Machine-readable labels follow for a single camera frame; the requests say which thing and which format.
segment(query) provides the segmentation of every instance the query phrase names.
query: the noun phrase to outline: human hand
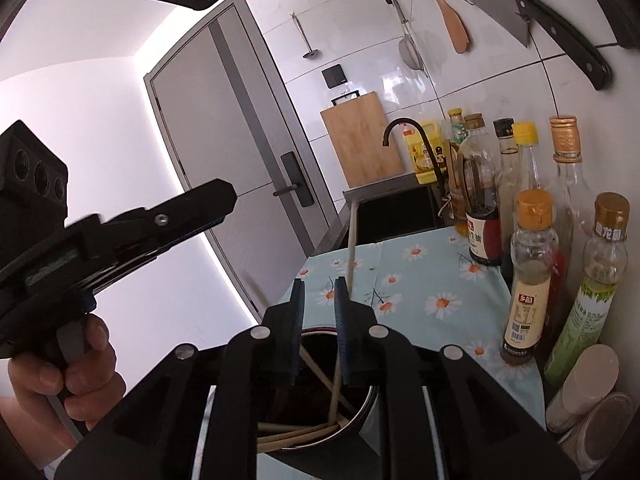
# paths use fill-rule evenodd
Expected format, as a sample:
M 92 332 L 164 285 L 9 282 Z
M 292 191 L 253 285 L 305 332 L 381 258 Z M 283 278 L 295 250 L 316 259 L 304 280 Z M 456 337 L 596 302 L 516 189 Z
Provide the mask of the human hand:
M 73 394 L 65 401 L 66 412 L 74 420 L 85 421 L 92 430 L 126 390 L 124 380 L 115 371 L 116 353 L 109 343 L 105 323 L 89 314 L 85 336 L 91 349 L 64 372 L 29 352 L 11 359 L 8 366 L 22 410 L 67 449 L 76 443 L 44 396 L 57 395 L 66 385 Z

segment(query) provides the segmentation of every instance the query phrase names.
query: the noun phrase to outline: ceiling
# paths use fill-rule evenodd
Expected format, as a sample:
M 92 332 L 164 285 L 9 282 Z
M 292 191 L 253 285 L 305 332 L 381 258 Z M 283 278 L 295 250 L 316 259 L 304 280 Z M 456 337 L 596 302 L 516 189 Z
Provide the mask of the ceiling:
M 175 7 L 157 0 L 28 0 L 0 43 L 0 81 L 59 63 L 133 56 Z

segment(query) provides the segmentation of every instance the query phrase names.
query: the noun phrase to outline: tablecloth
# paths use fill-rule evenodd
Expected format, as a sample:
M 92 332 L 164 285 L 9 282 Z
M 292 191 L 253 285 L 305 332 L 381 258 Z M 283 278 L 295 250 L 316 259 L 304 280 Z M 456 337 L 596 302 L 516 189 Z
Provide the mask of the tablecloth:
M 298 275 L 305 282 L 305 328 L 335 326 L 334 282 L 346 275 L 348 250 L 309 258 Z M 283 301 L 290 297 L 289 290 Z M 498 352 L 509 314 L 510 292 L 497 267 L 469 256 L 454 228 L 356 247 L 353 301 L 370 305 L 380 324 L 412 344 L 465 349 L 539 423 L 545 425 L 542 380 L 534 361 L 506 364 Z

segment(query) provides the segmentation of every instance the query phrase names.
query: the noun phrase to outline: wooden cutting board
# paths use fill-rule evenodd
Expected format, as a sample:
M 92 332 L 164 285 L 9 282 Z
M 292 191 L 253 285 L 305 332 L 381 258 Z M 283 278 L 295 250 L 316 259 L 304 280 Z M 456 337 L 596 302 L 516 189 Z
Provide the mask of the wooden cutting board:
M 375 92 L 320 112 L 349 187 L 404 173 L 393 136 L 382 146 L 389 121 Z

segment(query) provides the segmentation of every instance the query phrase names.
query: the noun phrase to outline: black faucet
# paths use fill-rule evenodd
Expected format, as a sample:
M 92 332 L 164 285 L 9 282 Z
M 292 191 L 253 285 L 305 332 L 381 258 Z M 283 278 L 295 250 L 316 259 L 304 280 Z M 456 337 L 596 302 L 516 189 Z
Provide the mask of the black faucet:
M 383 146 L 389 145 L 389 135 L 391 134 L 391 130 L 393 130 L 395 126 L 398 126 L 398 124 L 402 124 L 402 123 L 410 124 L 420 132 L 420 136 L 422 137 L 422 142 L 427 148 L 427 153 L 429 153 L 429 158 L 431 159 L 431 163 L 433 164 L 433 173 L 436 174 L 436 180 L 438 181 L 438 189 L 440 190 L 440 196 L 442 197 L 442 199 L 444 199 L 444 197 L 446 197 L 447 195 L 447 191 L 445 188 L 444 175 L 440 171 L 440 166 L 438 164 L 438 161 L 436 160 L 435 154 L 433 153 L 433 149 L 431 147 L 431 144 L 429 143 L 427 134 L 425 133 L 424 128 L 418 121 L 414 121 L 413 119 L 410 119 L 408 117 L 400 117 L 398 119 L 394 119 L 388 124 L 388 126 L 385 129 L 385 134 L 382 139 L 382 145 Z

